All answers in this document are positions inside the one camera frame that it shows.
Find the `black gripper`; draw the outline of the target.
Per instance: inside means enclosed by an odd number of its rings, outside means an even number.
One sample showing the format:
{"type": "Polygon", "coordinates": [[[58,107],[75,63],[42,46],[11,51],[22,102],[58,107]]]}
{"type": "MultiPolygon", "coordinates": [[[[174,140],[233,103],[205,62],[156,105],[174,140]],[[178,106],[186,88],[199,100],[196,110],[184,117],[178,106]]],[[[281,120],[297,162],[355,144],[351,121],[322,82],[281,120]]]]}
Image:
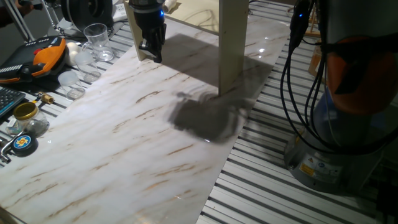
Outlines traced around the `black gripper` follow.
{"type": "Polygon", "coordinates": [[[133,9],[136,24],[142,31],[144,40],[139,44],[139,50],[151,57],[155,63],[162,62],[161,48],[147,39],[159,38],[160,46],[165,44],[166,24],[164,12],[160,7],[150,9],[133,9]]]}

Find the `person hand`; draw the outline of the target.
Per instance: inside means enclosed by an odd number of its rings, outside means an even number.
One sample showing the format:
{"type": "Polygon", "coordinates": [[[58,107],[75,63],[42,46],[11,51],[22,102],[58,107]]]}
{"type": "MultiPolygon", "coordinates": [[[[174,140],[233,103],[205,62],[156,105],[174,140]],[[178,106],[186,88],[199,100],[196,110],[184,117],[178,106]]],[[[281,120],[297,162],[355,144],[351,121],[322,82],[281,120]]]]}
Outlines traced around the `person hand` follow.
{"type": "Polygon", "coordinates": [[[26,1],[16,1],[15,2],[20,14],[22,16],[25,16],[27,14],[29,14],[30,12],[32,12],[34,10],[34,6],[30,3],[30,2],[26,2],[26,1]]]}

